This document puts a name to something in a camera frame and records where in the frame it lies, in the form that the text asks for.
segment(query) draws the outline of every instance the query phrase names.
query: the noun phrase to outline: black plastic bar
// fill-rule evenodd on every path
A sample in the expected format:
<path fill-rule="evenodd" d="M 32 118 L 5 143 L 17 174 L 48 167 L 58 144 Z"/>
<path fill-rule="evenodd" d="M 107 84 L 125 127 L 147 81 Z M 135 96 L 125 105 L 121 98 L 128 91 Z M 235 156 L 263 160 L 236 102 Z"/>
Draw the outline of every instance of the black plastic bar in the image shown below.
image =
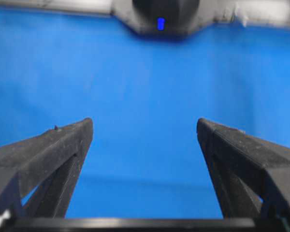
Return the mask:
<path fill-rule="evenodd" d="M 233 218 L 225 220 L 189 219 L 47 219 L 22 218 L 12 232 L 283 232 L 278 219 L 253 220 Z"/>

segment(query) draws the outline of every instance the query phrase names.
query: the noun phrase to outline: blue backdrop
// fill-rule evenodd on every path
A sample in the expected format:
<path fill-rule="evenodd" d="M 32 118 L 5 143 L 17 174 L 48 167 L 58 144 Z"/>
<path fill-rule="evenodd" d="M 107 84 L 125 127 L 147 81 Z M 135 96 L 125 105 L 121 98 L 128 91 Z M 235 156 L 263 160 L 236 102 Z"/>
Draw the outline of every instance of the blue backdrop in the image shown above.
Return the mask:
<path fill-rule="evenodd" d="M 197 120 L 290 147 L 290 31 L 140 38 L 114 18 L 0 9 L 0 146 L 85 117 L 67 217 L 219 218 Z"/>

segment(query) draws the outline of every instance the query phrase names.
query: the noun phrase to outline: blue floor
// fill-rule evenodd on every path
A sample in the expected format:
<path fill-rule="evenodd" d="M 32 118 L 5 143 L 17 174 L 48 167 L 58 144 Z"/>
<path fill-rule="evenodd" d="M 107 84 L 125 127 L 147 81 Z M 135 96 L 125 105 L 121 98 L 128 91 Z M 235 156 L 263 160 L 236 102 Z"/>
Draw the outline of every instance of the blue floor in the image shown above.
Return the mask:
<path fill-rule="evenodd" d="M 219 218 L 197 120 L 290 147 L 290 31 L 140 38 L 114 18 L 0 10 L 0 146 L 85 117 L 68 218 Z"/>

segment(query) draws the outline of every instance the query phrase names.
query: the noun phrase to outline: blue led light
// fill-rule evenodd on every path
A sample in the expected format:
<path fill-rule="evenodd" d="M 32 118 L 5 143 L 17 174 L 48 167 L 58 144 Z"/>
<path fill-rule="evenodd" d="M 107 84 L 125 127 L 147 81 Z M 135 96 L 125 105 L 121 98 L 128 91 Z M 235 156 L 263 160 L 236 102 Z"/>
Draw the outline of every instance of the blue led light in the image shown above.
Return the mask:
<path fill-rule="evenodd" d="M 164 30 L 164 23 L 165 23 L 165 19 L 164 18 L 158 18 L 157 29 L 158 30 Z"/>

